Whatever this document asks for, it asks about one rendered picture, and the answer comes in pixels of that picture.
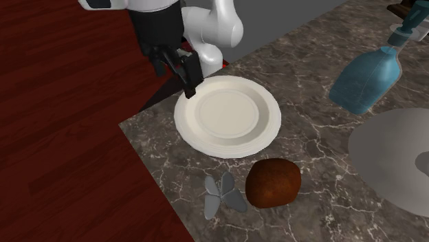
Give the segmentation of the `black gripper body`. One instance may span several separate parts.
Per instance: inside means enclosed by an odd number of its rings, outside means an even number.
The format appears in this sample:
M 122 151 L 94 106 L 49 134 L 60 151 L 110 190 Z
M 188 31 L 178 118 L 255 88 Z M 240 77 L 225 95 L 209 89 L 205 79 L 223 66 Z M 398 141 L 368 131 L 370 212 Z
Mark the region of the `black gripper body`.
M 149 56 L 152 47 L 182 46 L 184 23 L 180 1 L 141 1 L 143 6 L 158 3 L 152 12 L 128 10 L 141 52 Z

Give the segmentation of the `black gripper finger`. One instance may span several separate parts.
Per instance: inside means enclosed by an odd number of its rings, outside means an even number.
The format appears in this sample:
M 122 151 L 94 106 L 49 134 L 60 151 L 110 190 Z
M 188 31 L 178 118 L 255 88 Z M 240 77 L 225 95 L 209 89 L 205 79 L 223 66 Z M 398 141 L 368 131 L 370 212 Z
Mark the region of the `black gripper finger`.
M 166 69 L 158 53 L 153 52 L 149 54 L 148 58 L 153 65 L 156 75 L 164 76 L 166 74 Z
M 173 74 L 162 89 L 167 91 L 168 96 L 182 90 L 187 99 L 192 98 L 196 94 L 196 87 L 204 81 L 198 53 L 165 46 L 162 48 L 162 62 Z

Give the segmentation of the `white round plate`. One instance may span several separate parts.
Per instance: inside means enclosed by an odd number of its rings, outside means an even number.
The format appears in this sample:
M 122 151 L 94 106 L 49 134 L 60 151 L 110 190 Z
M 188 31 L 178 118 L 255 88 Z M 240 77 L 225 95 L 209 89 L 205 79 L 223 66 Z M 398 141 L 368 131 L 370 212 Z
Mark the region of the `white round plate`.
M 175 126 L 195 150 L 222 159 L 244 158 L 268 147 L 281 127 L 273 95 L 252 80 L 212 76 L 175 105 Z

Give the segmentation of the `grey butterfly figure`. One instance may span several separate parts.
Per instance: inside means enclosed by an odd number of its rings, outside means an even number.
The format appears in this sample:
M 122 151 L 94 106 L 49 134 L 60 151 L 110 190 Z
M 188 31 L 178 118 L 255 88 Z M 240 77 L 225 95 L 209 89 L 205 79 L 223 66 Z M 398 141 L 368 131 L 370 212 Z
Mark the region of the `grey butterfly figure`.
M 248 205 L 240 190 L 235 187 L 235 180 L 230 172 L 226 171 L 222 175 L 220 187 L 217 186 L 212 176 L 206 176 L 204 185 L 207 194 L 204 197 L 203 213 L 207 220 L 216 215 L 221 202 L 237 212 L 248 210 Z

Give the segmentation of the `brown round bread loaf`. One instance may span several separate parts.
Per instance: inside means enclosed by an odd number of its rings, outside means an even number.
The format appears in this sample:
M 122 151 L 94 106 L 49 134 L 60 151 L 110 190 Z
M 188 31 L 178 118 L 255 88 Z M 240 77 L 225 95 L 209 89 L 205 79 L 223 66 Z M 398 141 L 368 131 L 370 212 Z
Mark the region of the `brown round bread loaf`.
M 281 158 L 254 163 L 246 177 L 247 200 L 257 208 L 284 206 L 295 200 L 301 186 L 299 167 Z

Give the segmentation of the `blue spray bottle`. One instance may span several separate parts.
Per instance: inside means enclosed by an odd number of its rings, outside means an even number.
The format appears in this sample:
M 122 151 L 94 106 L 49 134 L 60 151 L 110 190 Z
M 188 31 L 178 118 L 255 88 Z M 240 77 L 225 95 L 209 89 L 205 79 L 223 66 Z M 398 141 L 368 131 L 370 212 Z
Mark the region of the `blue spray bottle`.
M 329 99 L 353 114 L 366 113 L 401 78 L 399 53 L 419 36 L 417 26 L 427 17 L 429 1 L 417 0 L 401 24 L 391 25 L 385 45 L 355 57 L 342 70 Z

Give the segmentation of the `grey round bowl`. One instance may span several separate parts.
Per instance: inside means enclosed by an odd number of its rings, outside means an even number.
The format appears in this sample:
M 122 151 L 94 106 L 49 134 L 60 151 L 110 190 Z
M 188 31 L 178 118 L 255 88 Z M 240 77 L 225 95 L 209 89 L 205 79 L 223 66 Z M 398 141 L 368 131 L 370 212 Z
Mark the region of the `grey round bowl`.
M 377 114 L 349 137 L 349 157 L 380 197 L 429 218 L 429 109 Z

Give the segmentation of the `dark brown object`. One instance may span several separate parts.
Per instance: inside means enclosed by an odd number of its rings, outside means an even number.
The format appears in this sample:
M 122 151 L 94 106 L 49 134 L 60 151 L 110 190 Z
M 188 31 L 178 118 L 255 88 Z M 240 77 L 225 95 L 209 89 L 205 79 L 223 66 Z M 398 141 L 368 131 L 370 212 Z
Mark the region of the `dark brown object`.
M 386 9 L 401 19 L 405 19 L 414 2 L 415 0 L 402 0 L 400 3 L 388 5 Z

